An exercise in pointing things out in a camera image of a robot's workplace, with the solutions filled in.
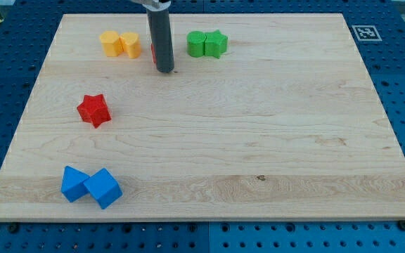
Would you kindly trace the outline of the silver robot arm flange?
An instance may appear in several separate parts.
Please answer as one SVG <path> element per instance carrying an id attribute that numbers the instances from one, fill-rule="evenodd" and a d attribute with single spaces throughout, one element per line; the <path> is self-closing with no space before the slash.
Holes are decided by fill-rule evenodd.
<path id="1" fill-rule="evenodd" d="M 143 7 L 147 8 L 149 11 L 163 11 L 171 6 L 171 1 L 160 1 L 160 0 L 130 0 L 135 4 L 141 4 Z"/>

